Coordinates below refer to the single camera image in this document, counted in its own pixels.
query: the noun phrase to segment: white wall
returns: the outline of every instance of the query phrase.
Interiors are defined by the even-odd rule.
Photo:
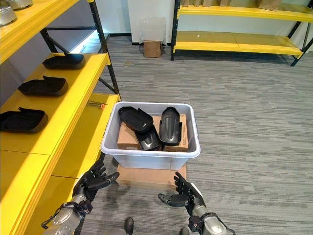
[[[146,17],[164,17],[166,42],[171,42],[174,2],[174,0],[128,0],[133,43],[139,42],[140,21]]]
[[[98,0],[96,3],[104,32],[131,32],[127,0]]]
[[[302,5],[307,5],[309,1],[283,0],[285,3]],[[165,17],[167,42],[171,42],[174,2],[174,0],[128,0],[133,42],[139,42],[139,22],[145,17]],[[181,15],[178,30],[288,35],[294,24],[293,21],[249,17]],[[307,23],[302,23],[292,37],[293,42],[300,48],[302,48],[306,27]],[[311,26],[309,39],[312,37],[313,26]]]
[[[94,25],[90,7],[85,0],[80,0],[49,26],[82,25]],[[50,31],[49,34],[67,50],[71,50],[91,32],[90,30]],[[49,48],[38,33],[0,65],[0,105],[49,54]]]

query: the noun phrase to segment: small tool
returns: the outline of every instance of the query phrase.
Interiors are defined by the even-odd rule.
[[[89,100],[87,102],[87,105],[90,105],[90,106],[98,106],[100,107],[100,109],[104,109],[105,105],[107,105],[107,103],[100,103],[100,102],[97,102],[97,101],[92,101],[92,100]]]

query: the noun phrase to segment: shelf post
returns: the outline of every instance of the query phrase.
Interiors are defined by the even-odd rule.
[[[313,9],[313,0],[310,1],[310,3],[308,4],[308,8]],[[290,34],[288,35],[289,38],[292,37],[292,35],[294,34],[294,32],[297,30],[297,28],[299,27],[299,25],[301,24],[301,22],[297,22],[295,24],[295,26],[293,27],[293,29],[291,30]],[[304,41],[303,41],[303,47],[302,47],[302,52],[303,54],[299,57],[299,58],[295,58],[295,60],[293,61],[293,63],[291,64],[292,67],[294,67],[299,60],[302,58],[302,56],[308,51],[308,49],[312,46],[313,44],[313,38],[309,41],[309,43],[307,44],[307,39],[308,39],[308,35],[309,35],[309,31],[310,31],[310,27],[311,27],[311,23],[308,23],[307,26],[307,31],[305,33],[304,36]]]
[[[176,37],[177,37],[177,27],[178,27],[178,19],[177,19],[177,12],[180,6],[180,0],[175,0],[174,5],[174,17],[173,17],[173,28],[172,28],[172,46],[171,46],[171,61],[174,61],[174,46],[176,45]]]
[[[91,12],[92,12],[92,17],[93,17],[93,20],[94,20],[94,24],[95,24],[97,32],[98,32],[98,36],[99,36],[99,40],[100,40],[100,43],[101,43],[102,51],[103,51],[103,53],[107,53],[108,54],[109,59],[111,61],[110,54],[109,54],[108,47],[107,47],[107,42],[106,42],[106,39],[105,39],[105,36],[104,36],[104,33],[103,33],[103,29],[102,29],[102,25],[101,25],[101,22],[100,22],[100,17],[99,17],[99,14],[98,14],[98,8],[97,8],[97,5],[96,5],[96,2],[95,1],[89,1],[89,6],[90,6],[90,9],[91,9]],[[111,62],[110,65],[108,65],[108,69],[109,69],[109,73],[110,73],[111,80],[112,80],[112,83],[113,83],[114,93],[115,94],[119,94],[119,89],[118,89],[117,81],[116,81],[116,78],[115,78],[112,62]]]
[[[47,46],[49,47],[50,51],[53,52],[53,53],[54,53],[54,52],[57,53],[58,50],[57,50],[57,48],[55,47],[55,45],[50,41],[50,39],[49,39],[50,36],[49,36],[49,34],[48,34],[47,29],[46,29],[46,28],[42,29],[42,30],[40,31],[40,33],[41,33],[42,37],[44,38],[44,41],[45,41],[45,43],[47,44]]]

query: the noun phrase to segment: wall baseboard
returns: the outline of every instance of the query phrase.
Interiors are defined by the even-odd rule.
[[[139,44],[139,43],[133,43],[133,42],[132,42],[132,45],[133,45],[133,46],[143,46],[143,43],[140,43],[140,44]]]
[[[110,33],[110,37],[129,37],[131,33]]]

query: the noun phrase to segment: gray carpet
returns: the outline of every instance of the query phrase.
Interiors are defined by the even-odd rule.
[[[238,235],[313,234],[312,52],[290,67],[291,56],[231,52],[177,53],[170,62],[170,47],[145,58],[129,37],[110,37],[108,47],[124,101],[193,106],[201,154],[187,177],[226,225]],[[110,81],[107,71],[102,77]],[[111,156],[105,164],[116,169]],[[100,190],[81,234],[122,228],[131,216],[134,235],[177,235],[188,214],[159,202],[159,192]]]

